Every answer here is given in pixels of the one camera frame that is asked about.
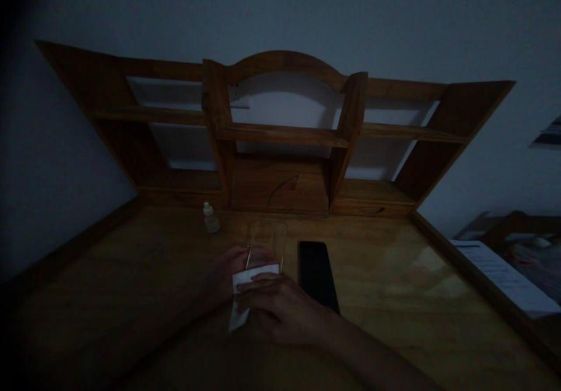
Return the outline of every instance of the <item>left hand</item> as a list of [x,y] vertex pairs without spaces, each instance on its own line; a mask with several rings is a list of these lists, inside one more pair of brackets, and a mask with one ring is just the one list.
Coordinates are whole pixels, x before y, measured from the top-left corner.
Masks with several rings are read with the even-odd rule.
[[[216,309],[232,299],[232,275],[245,270],[249,247],[235,246],[219,256],[203,278],[199,287],[198,298],[206,312]],[[267,249],[252,250],[252,253],[270,254]]]

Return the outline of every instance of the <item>white bottle cap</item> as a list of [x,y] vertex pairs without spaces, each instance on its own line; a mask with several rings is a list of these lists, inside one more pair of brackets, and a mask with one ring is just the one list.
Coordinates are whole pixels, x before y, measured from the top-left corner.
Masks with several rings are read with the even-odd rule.
[[205,203],[205,207],[203,208],[203,213],[205,214],[205,216],[210,216],[212,213],[214,213],[212,207],[207,202]]

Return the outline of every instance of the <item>paper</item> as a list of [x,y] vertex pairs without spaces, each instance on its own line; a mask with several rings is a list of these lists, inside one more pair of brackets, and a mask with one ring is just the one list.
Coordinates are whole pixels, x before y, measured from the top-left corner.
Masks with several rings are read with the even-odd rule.
[[[271,272],[278,274],[279,273],[279,265],[278,264],[271,264],[271,265],[264,265],[258,268],[252,268],[249,270],[241,271],[236,273],[232,276],[232,284],[234,286],[234,294],[239,293],[238,284],[243,283],[252,283],[253,280],[251,279],[254,275],[257,275],[262,272]],[[237,328],[240,328],[245,322],[247,321],[247,316],[249,315],[250,310],[246,309],[242,313],[238,313],[238,304],[234,302],[232,305],[232,314],[230,315],[230,326],[228,328],[228,332],[231,333]]]
[[529,316],[561,312],[561,307],[553,299],[482,242],[450,242]]

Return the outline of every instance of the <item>desk surface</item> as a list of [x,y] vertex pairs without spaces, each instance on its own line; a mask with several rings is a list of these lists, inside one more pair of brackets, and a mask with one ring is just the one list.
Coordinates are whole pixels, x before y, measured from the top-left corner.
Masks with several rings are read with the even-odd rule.
[[[12,313],[39,365],[76,350],[194,283],[213,257],[246,244],[259,218],[288,226],[283,271],[297,278],[299,240],[325,242],[341,314],[455,390],[541,390],[561,381],[405,219],[295,217],[145,208]],[[249,322],[228,335],[231,306],[174,337],[123,386],[340,389],[360,385],[322,352],[271,343]]]

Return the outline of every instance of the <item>drawer handle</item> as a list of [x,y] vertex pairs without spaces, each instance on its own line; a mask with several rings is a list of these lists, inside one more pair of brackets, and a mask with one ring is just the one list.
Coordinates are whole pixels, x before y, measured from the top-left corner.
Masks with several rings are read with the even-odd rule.
[[370,216],[376,216],[377,214],[382,213],[385,209],[386,209],[385,207],[382,207],[382,208],[372,212],[375,209],[365,208],[365,209],[363,209],[363,211]]

